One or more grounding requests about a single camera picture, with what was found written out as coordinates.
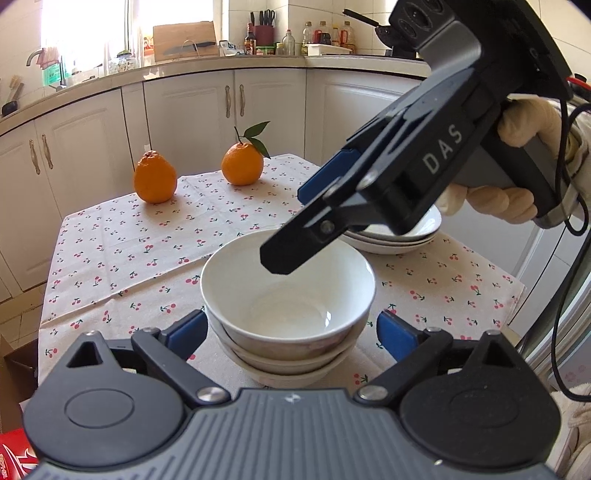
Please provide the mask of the gloved right hand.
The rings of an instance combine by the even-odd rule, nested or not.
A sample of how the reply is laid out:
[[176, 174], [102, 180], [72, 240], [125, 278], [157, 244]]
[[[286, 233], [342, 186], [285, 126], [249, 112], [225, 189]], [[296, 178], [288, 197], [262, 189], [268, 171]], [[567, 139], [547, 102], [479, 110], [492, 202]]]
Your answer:
[[[503, 114], [498, 126], [500, 139], [511, 147], [523, 147], [538, 137], [552, 158], [559, 155], [561, 114], [558, 104], [537, 96], [515, 100]], [[567, 135], [565, 166], [572, 183], [586, 203], [590, 202], [590, 115], [582, 113]], [[469, 188], [452, 183], [436, 202], [444, 216], [456, 214], [465, 203], [483, 214], [510, 224], [523, 224], [538, 213], [534, 195], [523, 188], [501, 189], [481, 185]]]

